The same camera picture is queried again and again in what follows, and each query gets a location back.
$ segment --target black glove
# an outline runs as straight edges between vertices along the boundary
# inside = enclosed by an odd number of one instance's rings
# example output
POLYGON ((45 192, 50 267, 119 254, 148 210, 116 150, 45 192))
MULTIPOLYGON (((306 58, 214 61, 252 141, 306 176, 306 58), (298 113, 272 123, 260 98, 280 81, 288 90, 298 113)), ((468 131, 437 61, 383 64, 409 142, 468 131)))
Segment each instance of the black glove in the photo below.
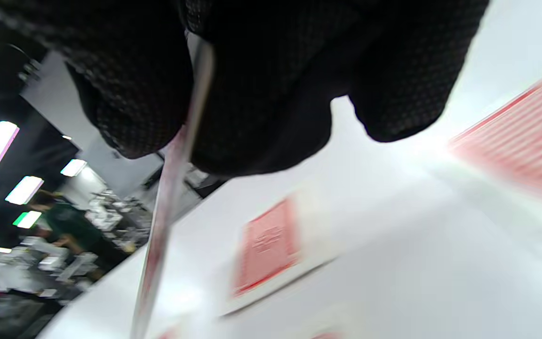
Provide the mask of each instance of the black glove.
POLYGON ((290 168, 351 97, 380 142, 440 116, 488 0, 0 0, 0 21, 61 52, 85 113, 128 158, 165 146, 193 84, 184 29, 215 47, 192 157, 233 177, 290 168))

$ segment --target green shirt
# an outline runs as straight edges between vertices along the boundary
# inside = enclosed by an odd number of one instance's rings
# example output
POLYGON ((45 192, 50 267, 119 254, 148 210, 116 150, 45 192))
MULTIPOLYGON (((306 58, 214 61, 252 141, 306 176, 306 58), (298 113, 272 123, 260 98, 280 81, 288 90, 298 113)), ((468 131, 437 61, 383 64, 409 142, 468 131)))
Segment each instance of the green shirt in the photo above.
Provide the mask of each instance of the green shirt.
POLYGON ((62 234, 70 234, 79 246, 91 251, 93 245, 102 237, 102 232, 85 218, 85 212, 77 210, 66 202, 56 202, 50 210, 43 214, 56 240, 62 234))

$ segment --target playing card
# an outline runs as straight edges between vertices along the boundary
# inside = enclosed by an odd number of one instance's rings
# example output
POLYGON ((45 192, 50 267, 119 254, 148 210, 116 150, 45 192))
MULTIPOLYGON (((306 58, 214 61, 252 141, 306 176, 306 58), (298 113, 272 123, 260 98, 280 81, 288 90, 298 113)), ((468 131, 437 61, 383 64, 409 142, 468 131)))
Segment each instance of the playing card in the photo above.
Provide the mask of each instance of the playing card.
POLYGON ((285 199, 246 226, 235 295, 239 296, 293 266, 300 254, 293 201, 285 199))
POLYGON ((287 336, 289 339, 357 339, 357 320, 348 307, 330 307, 308 320, 298 330, 287 336))
POLYGON ((466 162, 542 196, 542 83, 450 143, 466 162))
POLYGON ((336 256, 318 195, 301 187, 243 226, 222 314, 265 298, 336 256))

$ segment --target ceiling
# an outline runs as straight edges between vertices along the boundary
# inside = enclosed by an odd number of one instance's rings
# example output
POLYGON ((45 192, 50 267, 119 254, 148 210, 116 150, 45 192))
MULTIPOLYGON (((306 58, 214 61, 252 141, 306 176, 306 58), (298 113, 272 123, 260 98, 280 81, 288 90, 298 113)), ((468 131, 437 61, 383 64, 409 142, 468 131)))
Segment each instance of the ceiling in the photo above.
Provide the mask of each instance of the ceiling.
POLYGON ((38 176, 45 180, 44 189, 55 190, 65 180, 60 170, 78 151, 19 95, 27 65, 38 66, 46 53, 41 45, 0 25, 0 121, 20 128, 0 163, 0 245, 17 239, 11 223, 24 210, 4 200, 11 189, 24 176, 38 176))

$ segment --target table surface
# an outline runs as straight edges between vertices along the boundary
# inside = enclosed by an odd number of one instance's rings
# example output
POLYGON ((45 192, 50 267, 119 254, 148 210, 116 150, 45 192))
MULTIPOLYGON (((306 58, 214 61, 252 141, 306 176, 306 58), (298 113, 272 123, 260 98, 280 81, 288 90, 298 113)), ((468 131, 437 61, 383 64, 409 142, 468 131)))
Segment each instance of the table surface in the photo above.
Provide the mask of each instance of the table surface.
MULTIPOLYGON (((186 337, 286 337, 340 305, 360 337, 541 338, 542 206, 450 165, 442 146, 542 78, 542 1, 494 0, 445 116, 378 144, 347 98, 333 135, 288 171, 228 182, 174 228, 149 338, 184 314, 186 337), (336 260, 246 311, 218 317, 215 277, 249 220, 306 183, 324 206, 336 260)), ((138 251, 78 298, 43 339, 128 338, 144 262, 138 251)))

